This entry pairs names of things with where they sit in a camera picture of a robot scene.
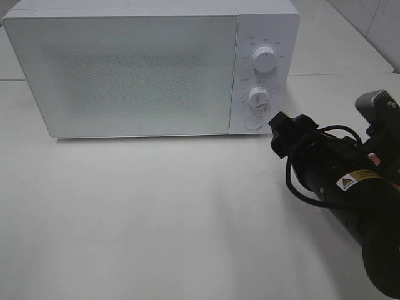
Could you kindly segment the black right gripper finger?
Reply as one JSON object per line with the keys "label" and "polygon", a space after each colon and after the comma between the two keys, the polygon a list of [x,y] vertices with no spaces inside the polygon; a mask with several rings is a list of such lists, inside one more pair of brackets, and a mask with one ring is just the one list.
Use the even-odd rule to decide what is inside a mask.
{"label": "black right gripper finger", "polygon": [[271,148],[280,159],[289,156],[289,134],[287,132],[279,133],[274,131],[271,140]]}
{"label": "black right gripper finger", "polygon": [[274,138],[295,138],[297,136],[297,125],[293,118],[283,112],[278,112],[270,121]]}

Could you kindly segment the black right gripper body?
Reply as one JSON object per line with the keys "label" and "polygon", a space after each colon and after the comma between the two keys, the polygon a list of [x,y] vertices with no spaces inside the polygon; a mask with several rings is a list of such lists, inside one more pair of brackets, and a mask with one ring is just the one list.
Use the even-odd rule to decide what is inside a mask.
{"label": "black right gripper body", "polygon": [[289,173],[333,173],[353,167],[353,129],[319,127],[309,116],[289,118]]}

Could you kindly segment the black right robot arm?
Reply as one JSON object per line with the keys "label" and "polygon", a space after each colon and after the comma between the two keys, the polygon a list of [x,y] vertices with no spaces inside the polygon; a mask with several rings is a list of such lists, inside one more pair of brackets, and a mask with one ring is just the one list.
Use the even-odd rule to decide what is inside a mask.
{"label": "black right robot arm", "polygon": [[310,117],[277,113],[272,150],[286,158],[286,186],[304,203],[328,209],[362,248],[369,280],[399,299],[399,190],[362,155],[350,127],[319,127]]}

